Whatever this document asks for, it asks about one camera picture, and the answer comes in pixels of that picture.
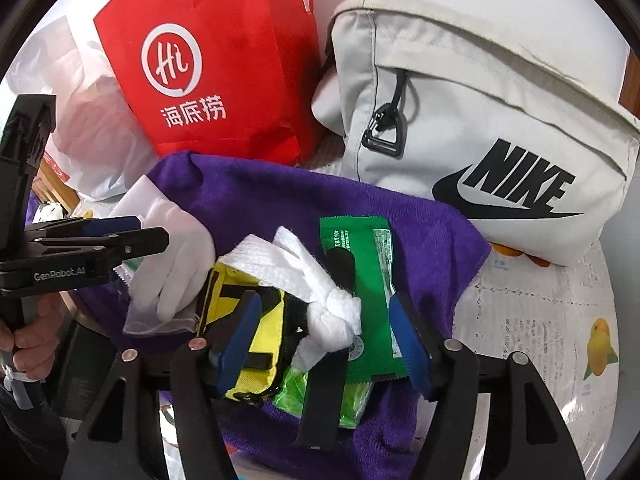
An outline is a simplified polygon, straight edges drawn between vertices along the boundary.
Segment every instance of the black plastic buckle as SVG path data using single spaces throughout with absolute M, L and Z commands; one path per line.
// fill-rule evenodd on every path
M 404 153 L 406 129 L 398 105 L 400 104 L 400 99 L 406 86 L 407 75 L 407 70 L 400 70 L 398 72 L 396 92 L 394 93 L 392 101 L 383 104 L 373 113 L 369 121 L 369 126 L 364 131 L 362 145 L 372 152 L 392 156 L 393 158 L 400 158 Z M 374 131 L 386 132 L 392 128 L 396 130 L 396 140 L 394 141 L 374 136 Z

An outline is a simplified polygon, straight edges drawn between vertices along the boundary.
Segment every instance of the haidilao logo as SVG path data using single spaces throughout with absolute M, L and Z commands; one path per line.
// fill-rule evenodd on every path
M 198 42 L 181 25 L 159 25 L 142 45 L 142 69 L 151 86 L 160 93 L 184 97 L 193 92 L 202 76 Z

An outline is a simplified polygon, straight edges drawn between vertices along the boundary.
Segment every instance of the yellow bag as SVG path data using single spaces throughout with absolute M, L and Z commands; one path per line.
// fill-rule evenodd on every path
M 200 297 L 198 336 L 204 335 L 210 323 L 233 312 L 247 290 L 254 290 L 260 295 L 262 320 L 238 382 L 226 393 L 226 397 L 256 404 L 278 392 L 284 371 L 290 364 L 303 332 L 298 330 L 297 324 L 291 322 L 292 316 L 287 316 L 287 304 L 290 300 L 300 300 L 282 290 L 259 286 L 252 276 L 216 263 Z

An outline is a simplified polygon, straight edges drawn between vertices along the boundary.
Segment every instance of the nike logo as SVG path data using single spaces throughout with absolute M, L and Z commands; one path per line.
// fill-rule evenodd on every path
M 524 198 L 524 207 L 478 204 L 463 198 L 458 184 L 471 166 L 437 181 L 432 189 L 433 198 L 455 207 L 470 220 L 547 219 L 581 215 L 553 212 L 549 201 L 564 196 L 562 186 L 571 185 L 575 177 L 557 166 L 550 168 L 549 165 L 548 160 L 535 153 L 519 146 L 511 150 L 509 142 L 498 139 L 463 185 L 476 187 L 482 182 L 481 191 L 513 203 Z M 551 179 L 550 185 L 538 196 L 543 184 Z

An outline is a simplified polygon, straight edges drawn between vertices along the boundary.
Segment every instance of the green snack wrapper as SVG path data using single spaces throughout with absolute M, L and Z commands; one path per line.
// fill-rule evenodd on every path
M 345 248 L 356 260 L 355 293 L 362 300 L 362 335 L 349 352 L 347 384 L 399 379 L 408 375 L 389 325 L 393 239 L 380 217 L 340 216 L 320 220 L 322 248 Z
M 273 405 L 283 412 L 300 418 L 305 404 L 307 375 L 295 368 L 289 368 L 282 380 L 279 393 L 271 401 Z M 340 428 L 356 429 L 362 420 L 372 390 L 373 383 L 347 384 L 344 387 L 340 409 Z

